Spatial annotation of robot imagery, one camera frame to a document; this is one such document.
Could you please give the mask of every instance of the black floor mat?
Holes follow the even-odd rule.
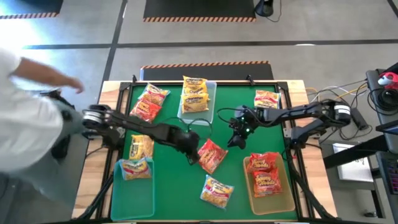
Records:
[[[253,0],[147,0],[144,22],[254,22]]]
[[[57,16],[63,0],[0,0],[0,19],[31,19]]]
[[[221,62],[174,65],[147,65],[141,68],[141,80],[182,80],[182,76],[208,80],[273,80],[271,65],[267,61]]]

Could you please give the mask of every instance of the green tabletop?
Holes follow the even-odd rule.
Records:
[[[176,117],[182,86],[159,85],[158,87],[170,90],[163,107],[154,123]],[[145,86],[135,86],[132,94],[131,108],[137,101]],[[224,107],[239,105],[254,105],[255,90],[275,91],[274,86],[247,86],[247,85],[219,85],[217,86],[215,111]],[[222,111],[222,117],[229,119],[233,111]],[[183,125],[177,119],[168,120],[166,123]],[[193,125],[192,128],[203,138],[209,132],[208,126]],[[129,157],[132,131],[126,133],[123,158]],[[284,138],[281,126],[272,128],[258,128],[246,141],[246,148],[227,148],[227,142],[232,135],[228,124],[222,122],[216,113],[213,119],[213,134],[211,140],[229,151],[224,161],[215,170],[212,177],[223,184],[233,185],[234,192],[228,202],[226,210],[202,201],[200,194],[205,183],[206,172],[200,165],[190,166],[186,157],[175,149],[155,143],[155,214],[146,220],[296,220],[296,212],[281,212],[268,215],[255,215],[250,208],[248,190],[243,173],[243,159],[252,152],[282,152]],[[285,163],[287,175],[289,170]],[[126,194],[139,194],[139,192],[126,192]]]

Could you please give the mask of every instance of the gray floor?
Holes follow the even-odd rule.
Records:
[[[24,45],[57,48],[68,44],[111,44],[121,5],[122,0],[65,0],[56,18],[0,20],[0,30],[7,34],[0,35],[0,43],[15,48]],[[128,1],[119,43],[398,39],[398,18],[385,0],[283,0],[280,22],[272,23],[257,17],[256,23],[241,24],[143,23],[144,6],[145,0]],[[276,0],[274,19],[279,13],[278,7]],[[139,74],[143,65],[268,60],[275,79],[300,79],[307,87],[320,90],[365,79],[367,70],[396,63],[397,49],[398,44],[117,49],[109,79],[130,80],[133,74]],[[22,50],[21,54],[79,77],[86,85],[83,94],[75,95],[72,90],[63,89],[64,97],[78,110],[97,102],[109,49]],[[35,88],[35,84],[30,82],[16,82],[24,88]],[[345,99],[351,101],[352,98],[347,96]],[[367,122],[378,125],[375,112],[366,103],[366,95],[360,96],[358,102]],[[349,133],[353,128],[347,127],[345,131]],[[357,141],[377,135],[373,131]],[[330,139],[339,140],[339,137],[334,135]],[[75,139],[73,143],[73,147],[82,148],[82,153],[85,146],[84,139]],[[71,167],[69,175],[77,188],[83,157],[76,156],[75,159],[79,165]],[[374,210],[369,192],[340,187],[332,187],[332,192],[341,218],[392,223],[391,211],[386,220],[361,216],[364,210]],[[7,193],[13,194],[14,199],[4,217],[1,212],[4,199],[0,200],[0,223],[2,220],[16,224],[54,222],[68,220],[72,214],[70,209],[41,197],[17,180],[12,180]]]

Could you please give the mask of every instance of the white paper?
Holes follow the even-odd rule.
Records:
[[[351,147],[353,147],[353,145],[340,143],[333,144],[333,150],[335,153],[344,151]],[[340,180],[373,182],[371,168],[366,157],[338,166],[337,171]]]

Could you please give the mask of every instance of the clear plastic bin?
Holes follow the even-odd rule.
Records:
[[[119,161],[114,165],[111,219],[133,220],[155,213],[155,165],[148,159],[152,178],[124,180]]]
[[[180,100],[180,107],[178,108],[178,113],[177,117],[183,119],[187,124],[191,123],[194,119],[205,119],[210,122],[210,124],[213,122],[213,117],[214,117],[214,107],[216,103],[216,90],[217,90],[217,82],[213,81],[207,81],[206,82],[207,86],[207,93],[209,94],[209,99],[210,101],[208,102],[208,111],[201,111],[201,112],[196,112],[196,113],[182,113],[182,99]],[[208,126],[209,124],[206,121],[195,121],[192,124],[197,124],[197,125],[205,125]]]

